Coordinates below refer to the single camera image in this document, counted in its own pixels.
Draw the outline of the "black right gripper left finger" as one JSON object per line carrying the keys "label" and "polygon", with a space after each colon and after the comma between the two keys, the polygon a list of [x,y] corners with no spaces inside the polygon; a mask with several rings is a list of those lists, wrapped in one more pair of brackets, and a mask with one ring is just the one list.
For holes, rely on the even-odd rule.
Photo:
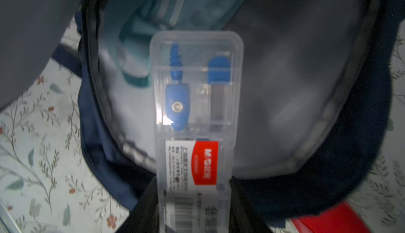
{"label": "black right gripper left finger", "polygon": [[157,180],[153,177],[117,233],[158,233],[159,223]]}

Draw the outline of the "light blue pencil pouch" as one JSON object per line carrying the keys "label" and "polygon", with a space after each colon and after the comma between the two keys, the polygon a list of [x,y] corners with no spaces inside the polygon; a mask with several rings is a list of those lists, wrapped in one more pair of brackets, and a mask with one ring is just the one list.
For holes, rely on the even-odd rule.
{"label": "light blue pencil pouch", "polygon": [[152,37],[166,30],[221,30],[245,0],[101,0],[103,40],[130,85],[147,87]]}

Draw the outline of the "navy blue student backpack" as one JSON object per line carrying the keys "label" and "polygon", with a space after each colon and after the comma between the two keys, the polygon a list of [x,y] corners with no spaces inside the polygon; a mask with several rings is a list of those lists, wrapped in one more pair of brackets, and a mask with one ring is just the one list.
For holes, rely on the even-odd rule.
{"label": "navy blue student backpack", "polygon": [[[133,210],[154,177],[151,98],[96,52],[101,0],[78,0],[86,163]],[[375,162],[391,104],[388,62],[405,0],[245,0],[222,30],[244,41],[234,176],[266,222],[319,214]]]}

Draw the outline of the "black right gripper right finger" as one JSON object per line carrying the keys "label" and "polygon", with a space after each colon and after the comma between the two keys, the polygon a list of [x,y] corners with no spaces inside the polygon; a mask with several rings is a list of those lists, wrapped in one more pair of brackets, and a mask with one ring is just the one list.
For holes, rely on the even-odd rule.
{"label": "black right gripper right finger", "polygon": [[272,233],[262,217],[256,212],[245,196],[241,184],[235,177],[229,181],[231,212],[229,217],[230,233]]}

